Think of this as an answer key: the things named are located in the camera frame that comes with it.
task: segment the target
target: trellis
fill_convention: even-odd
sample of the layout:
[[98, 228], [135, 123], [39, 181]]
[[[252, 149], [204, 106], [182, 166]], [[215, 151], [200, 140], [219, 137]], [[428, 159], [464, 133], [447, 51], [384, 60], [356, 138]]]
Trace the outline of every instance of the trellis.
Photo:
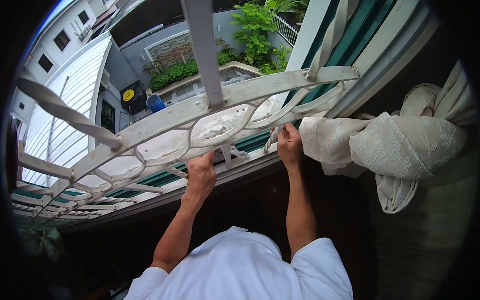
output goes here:
[[[299, 120], [332, 108], [343, 95], [368, 71], [374, 61], [364, 59], [353, 66], [324, 67], [332, 49], [341, 39], [348, 19], [353, 15], [358, 0], [341, 0], [334, 19], [328, 26], [321, 47], [311, 63], [310, 68], [289, 72], [275, 73], [246, 81], [238, 82], [221, 88], [216, 61], [216, 42], [212, 29], [212, 12], [210, 0], [182, 0], [183, 10], [190, 27], [192, 44], [199, 72], [205, 86], [205, 94], [184, 100], [152, 114], [125, 130], [114, 135], [108, 130], [93, 124], [83, 115], [67, 107], [62, 100], [43, 85], [36, 83], [32, 76], [24, 73], [18, 80], [18, 87], [37, 101], [50, 114], [67, 121], [76, 129], [94, 137], [102, 144], [84, 156], [72, 168], [65, 168], [35, 158], [28, 154], [20, 155], [20, 164], [44, 174], [59, 179], [51, 188], [45, 189], [34, 185], [19, 183], [19, 189], [42, 195], [38, 201], [28, 202], [23, 197], [16, 204], [14, 211], [23, 216], [46, 220], [52, 224], [56, 220], [84, 218], [90, 219], [111, 211], [136, 203], [135, 198], [105, 198], [104, 195], [118, 189], [141, 192], [162, 192], [161, 188], [136, 184], [139, 180], [160, 171], [168, 171], [182, 178], [187, 174], [175, 169], [174, 166], [203, 153], [221, 148], [225, 158], [230, 158], [230, 144], [248, 136], [275, 128], [274, 133], [264, 147], [267, 152], [275, 142], [278, 128], [283, 124]], [[408, 9], [413, 10], [413, 3]], [[388, 39], [378, 40], [377, 47], [383, 51], [390, 43]], [[321, 97], [306, 104], [300, 101], [314, 88], [330, 83], [338, 83]], [[294, 97], [279, 111], [265, 115], [261, 119], [252, 120], [254, 113], [270, 96], [287, 91], [298, 90]], [[232, 128], [218, 132], [214, 136], [202, 140], [192, 140], [192, 129], [202, 118], [219, 113], [239, 105], [247, 105], [241, 121]], [[140, 153], [138, 146], [161, 136], [169, 131], [185, 132], [183, 146], [166, 155], [146, 159]], [[108, 174], [101, 167], [120, 157], [133, 157], [138, 160], [138, 166], [121, 174]], [[85, 176], [95, 175], [105, 181], [95, 187], [86, 186], [79, 181]], [[68, 189], [75, 188], [84, 192], [80, 195], [68, 195]], [[112, 208], [95, 207], [91, 203], [115, 203]], [[82, 212], [78, 209], [92, 209], [92, 212]]]

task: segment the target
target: blue bucket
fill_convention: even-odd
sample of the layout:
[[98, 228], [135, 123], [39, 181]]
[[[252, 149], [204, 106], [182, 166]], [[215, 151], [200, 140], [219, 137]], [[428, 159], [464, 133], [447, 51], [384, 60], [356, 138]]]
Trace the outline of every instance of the blue bucket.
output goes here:
[[146, 104], [152, 112], [157, 112], [166, 107], [158, 95], [151, 95], [148, 97]]

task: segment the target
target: black water tank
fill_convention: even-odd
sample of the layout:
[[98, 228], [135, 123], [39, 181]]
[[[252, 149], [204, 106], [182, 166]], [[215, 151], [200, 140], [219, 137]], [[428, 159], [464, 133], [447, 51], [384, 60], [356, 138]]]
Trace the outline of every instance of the black water tank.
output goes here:
[[144, 84], [137, 81], [120, 91], [121, 107], [134, 115], [147, 107], [146, 93], [144, 92]]

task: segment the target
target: white corrugated panel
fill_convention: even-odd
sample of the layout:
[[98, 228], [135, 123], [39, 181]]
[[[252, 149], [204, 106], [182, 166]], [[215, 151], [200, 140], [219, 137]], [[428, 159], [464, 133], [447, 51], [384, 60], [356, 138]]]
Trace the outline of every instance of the white corrugated panel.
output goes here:
[[[85, 47], [89, 49], [79, 50], [79, 53], [83, 53], [74, 58], [76, 54], [68, 60], [57, 71], [59, 74], [53, 75], [46, 84], [46, 87], [57, 95], [60, 95], [65, 85], [62, 100], [87, 118], [90, 117], [92, 99], [97, 97], [94, 96], [94, 89], [101, 77], [99, 73], [103, 71], [102, 61], [108, 55], [111, 45], [111, 36], [105, 35], [103, 39], [101, 36], [97, 37], [101, 39], [100, 41], [87, 44]], [[88, 153], [88, 136], [36, 105], [28, 129], [25, 151], [35, 157], [70, 168]], [[27, 169], [24, 169], [23, 179], [49, 187], [57, 180]]]

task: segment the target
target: hand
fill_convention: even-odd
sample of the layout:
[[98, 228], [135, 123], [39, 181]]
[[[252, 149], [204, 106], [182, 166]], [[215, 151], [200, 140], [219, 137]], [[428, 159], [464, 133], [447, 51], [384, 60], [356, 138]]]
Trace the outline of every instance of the hand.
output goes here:
[[213, 170], [214, 152], [191, 159], [188, 164], [188, 181], [185, 194], [181, 198], [181, 208], [196, 214], [215, 186], [216, 174]]
[[283, 130], [278, 133], [276, 148], [278, 156], [287, 169], [298, 165], [302, 154], [302, 144], [300, 133], [292, 123], [285, 124]]

